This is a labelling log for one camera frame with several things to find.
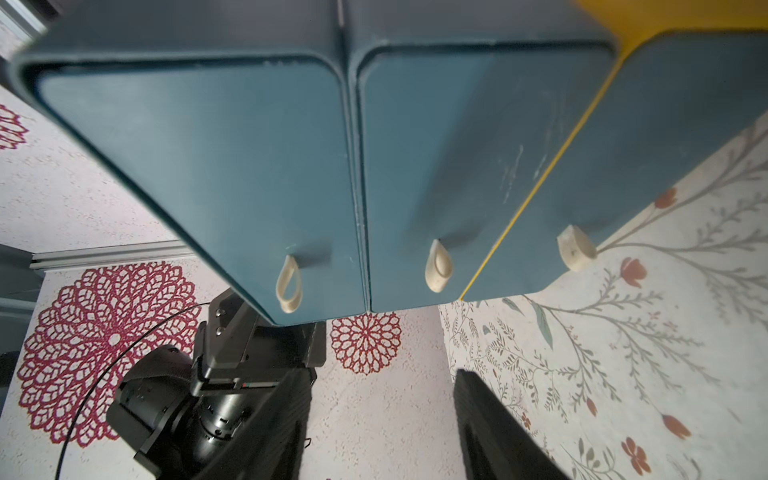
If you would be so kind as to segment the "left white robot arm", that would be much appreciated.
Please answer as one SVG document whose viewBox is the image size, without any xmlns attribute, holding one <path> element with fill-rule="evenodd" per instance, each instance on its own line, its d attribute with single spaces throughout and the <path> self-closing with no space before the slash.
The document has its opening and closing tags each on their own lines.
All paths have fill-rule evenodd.
<svg viewBox="0 0 768 480">
<path fill-rule="evenodd" d="M 187 356 L 160 346 L 123 377 L 107 421 L 157 479 L 296 479 L 323 322 L 271 324 L 228 289 Z"/>
</svg>

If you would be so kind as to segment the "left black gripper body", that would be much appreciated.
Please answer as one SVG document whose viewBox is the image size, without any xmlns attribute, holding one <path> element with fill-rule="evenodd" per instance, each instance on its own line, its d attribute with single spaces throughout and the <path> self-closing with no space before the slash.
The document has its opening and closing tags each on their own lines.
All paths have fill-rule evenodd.
<svg viewBox="0 0 768 480">
<path fill-rule="evenodd" d="M 145 436 L 135 461 L 157 479 L 196 479 L 290 372 L 325 363 L 326 338 L 323 321 L 274 325 L 233 291 L 220 294 L 191 355 L 164 345 L 136 363 Z"/>
</svg>

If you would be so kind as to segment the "teal three-drawer cabinet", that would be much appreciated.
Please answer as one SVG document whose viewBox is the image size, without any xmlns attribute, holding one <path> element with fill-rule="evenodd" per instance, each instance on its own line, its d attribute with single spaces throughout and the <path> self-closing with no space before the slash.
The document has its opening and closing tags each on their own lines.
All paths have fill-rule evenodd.
<svg viewBox="0 0 768 480">
<path fill-rule="evenodd" d="M 18 92 L 280 326 L 534 293 L 767 110 L 763 1 L 85 1 Z"/>
</svg>

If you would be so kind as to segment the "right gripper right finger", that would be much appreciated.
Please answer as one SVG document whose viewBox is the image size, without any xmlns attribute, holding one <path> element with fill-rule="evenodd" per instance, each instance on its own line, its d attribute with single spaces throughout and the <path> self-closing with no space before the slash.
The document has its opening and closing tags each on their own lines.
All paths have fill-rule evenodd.
<svg viewBox="0 0 768 480">
<path fill-rule="evenodd" d="M 468 479 L 565 479 L 480 376 L 456 371 L 453 391 Z"/>
</svg>

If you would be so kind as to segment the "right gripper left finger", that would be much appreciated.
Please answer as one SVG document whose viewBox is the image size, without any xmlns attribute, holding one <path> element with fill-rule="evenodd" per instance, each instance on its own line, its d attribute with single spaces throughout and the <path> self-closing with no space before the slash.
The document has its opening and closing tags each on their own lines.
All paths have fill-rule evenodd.
<svg viewBox="0 0 768 480">
<path fill-rule="evenodd" d="M 316 379 L 313 368 L 290 372 L 257 413 L 214 455 L 196 479 L 297 479 Z"/>
</svg>

